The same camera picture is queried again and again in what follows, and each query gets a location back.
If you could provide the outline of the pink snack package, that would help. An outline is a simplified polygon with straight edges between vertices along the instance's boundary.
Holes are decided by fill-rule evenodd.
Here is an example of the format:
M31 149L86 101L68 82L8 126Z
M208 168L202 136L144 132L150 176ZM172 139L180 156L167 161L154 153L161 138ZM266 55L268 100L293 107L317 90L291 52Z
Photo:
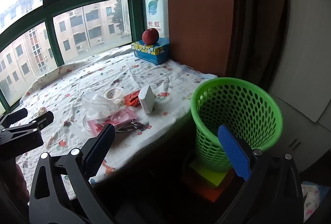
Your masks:
M89 120L87 124L91 134L96 137L107 124L111 124L118 131L136 118L137 115L131 109L124 108L105 118Z

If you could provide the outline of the blue yellow tissue box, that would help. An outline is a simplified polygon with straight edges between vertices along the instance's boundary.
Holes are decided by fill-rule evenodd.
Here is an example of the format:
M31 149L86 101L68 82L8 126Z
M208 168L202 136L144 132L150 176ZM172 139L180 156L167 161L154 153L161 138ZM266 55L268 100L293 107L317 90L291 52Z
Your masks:
M131 49L137 58L154 64L161 64L169 57L169 39L159 38L154 45L146 45L142 40L131 44Z

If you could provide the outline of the clear plastic bag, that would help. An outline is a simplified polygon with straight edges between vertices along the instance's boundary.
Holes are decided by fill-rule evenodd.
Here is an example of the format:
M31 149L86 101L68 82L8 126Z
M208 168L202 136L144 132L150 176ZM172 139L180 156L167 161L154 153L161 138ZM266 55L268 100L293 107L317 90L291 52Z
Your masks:
M81 98L82 106L86 109L86 119L101 119L118 111L118 105L97 94L92 89L84 91Z

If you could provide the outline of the white board leaning on wall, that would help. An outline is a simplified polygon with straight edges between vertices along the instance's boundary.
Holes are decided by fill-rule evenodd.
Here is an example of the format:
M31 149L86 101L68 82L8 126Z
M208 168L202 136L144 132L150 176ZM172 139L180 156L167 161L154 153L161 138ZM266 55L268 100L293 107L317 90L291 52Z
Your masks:
M316 122L330 102L330 0L290 0L284 52L271 92Z

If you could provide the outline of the white foam block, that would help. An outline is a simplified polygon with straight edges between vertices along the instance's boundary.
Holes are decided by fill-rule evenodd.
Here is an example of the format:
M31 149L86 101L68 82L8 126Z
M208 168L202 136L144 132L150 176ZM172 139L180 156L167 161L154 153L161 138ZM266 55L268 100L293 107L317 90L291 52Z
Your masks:
M155 95L151 89L151 86L144 86L140 90L138 98L145 114L150 114L153 111L155 103Z

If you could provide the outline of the green plastic mesh wastebasket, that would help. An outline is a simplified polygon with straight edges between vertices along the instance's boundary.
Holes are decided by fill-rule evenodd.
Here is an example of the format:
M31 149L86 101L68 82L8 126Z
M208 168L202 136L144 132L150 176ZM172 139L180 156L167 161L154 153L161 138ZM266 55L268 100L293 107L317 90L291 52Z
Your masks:
M193 93L191 114L199 161L214 172L231 168L217 136L221 125L262 151L272 148L283 130L281 110L274 99L253 83L231 77L202 83Z

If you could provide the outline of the green window frame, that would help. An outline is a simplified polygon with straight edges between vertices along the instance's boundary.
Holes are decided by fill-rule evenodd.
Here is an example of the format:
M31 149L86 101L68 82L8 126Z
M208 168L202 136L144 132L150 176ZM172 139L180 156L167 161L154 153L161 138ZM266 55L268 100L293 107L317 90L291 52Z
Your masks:
M1 113L64 64L137 41L146 0L1 0Z

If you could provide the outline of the brown wooden wardrobe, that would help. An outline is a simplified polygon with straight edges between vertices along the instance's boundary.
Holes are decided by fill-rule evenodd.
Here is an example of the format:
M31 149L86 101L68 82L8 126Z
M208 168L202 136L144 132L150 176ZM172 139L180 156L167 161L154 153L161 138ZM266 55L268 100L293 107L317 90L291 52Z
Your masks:
M265 87L277 71L287 0L168 0L172 58Z

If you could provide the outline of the red paper on floor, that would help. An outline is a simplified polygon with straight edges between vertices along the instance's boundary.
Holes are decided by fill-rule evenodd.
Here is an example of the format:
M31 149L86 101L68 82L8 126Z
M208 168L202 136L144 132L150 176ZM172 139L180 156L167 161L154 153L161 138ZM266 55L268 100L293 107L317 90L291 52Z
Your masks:
M233 177L235 176L235 171L230 169L228 174L220 183L220 185L216 188L212 187L207 181L201 181L195 187L195 190L204 198L211 202L215 202L220 195L224 192L224 190L229 186Z

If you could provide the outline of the cartoon print white bedsheet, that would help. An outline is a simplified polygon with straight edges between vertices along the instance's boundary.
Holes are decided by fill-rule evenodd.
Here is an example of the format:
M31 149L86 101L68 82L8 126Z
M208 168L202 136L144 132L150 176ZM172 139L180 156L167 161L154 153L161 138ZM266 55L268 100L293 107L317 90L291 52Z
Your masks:
M38 77L20 100L20 107L28 110L23 123L45 112L51 112L54 120L42 130L42 146L16 159L26 184L32 185L43 152L65 155L97 135L106 118L118 122L132 114L140 128L116 136L90 183L108 179L188 120L195 89L212 78L173 60L159 65L147 62L128 45Z

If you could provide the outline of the yellow sticky paper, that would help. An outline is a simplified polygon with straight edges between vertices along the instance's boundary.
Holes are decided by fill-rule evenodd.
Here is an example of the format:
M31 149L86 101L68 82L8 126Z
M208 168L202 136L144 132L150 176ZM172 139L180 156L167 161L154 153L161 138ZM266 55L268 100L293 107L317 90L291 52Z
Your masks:
M218 187L228 174L228 171L222 173L210 171L200 164L193 164L192 167L201 177L204 178L205 181L207 181L214 188Z

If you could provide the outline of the orange snack wrapper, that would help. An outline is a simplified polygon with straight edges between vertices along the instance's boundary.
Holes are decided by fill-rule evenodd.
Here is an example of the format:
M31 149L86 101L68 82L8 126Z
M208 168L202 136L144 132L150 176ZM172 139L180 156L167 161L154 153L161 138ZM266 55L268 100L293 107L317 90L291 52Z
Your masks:
M139 93L140 93L140 90L137 90L130 94L125 95L124 96L125 106L132 106L132 107L139 106L140 105Z

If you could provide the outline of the red apple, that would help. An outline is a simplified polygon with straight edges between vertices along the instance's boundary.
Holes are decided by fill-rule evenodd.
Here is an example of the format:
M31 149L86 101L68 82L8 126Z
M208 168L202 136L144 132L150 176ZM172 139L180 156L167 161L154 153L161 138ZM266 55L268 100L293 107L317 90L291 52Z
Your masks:
M147 29L142 34L142 40L146 45L154 45L159 40L159 32L155 28Z

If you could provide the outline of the dark brown snack wrapper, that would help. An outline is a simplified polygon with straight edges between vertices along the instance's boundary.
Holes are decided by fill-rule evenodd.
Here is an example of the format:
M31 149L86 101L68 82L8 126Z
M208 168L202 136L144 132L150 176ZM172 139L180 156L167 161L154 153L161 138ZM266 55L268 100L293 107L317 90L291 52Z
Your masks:
M118 130L116 130L116 133L126 133L126 132L136 131L138 129L141 129L143 126L144 125L142 123L132 120L125 126L120 127Z

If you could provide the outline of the small wrapper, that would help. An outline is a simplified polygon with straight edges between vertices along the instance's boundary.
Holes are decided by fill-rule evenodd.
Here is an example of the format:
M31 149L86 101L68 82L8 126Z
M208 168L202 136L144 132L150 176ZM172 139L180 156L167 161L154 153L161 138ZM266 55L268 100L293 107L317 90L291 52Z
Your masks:
M41 107L41 108L38 110L37 117L42 116L42 115L45 114L46 112L48 112L47 108L46 108L46 107Z

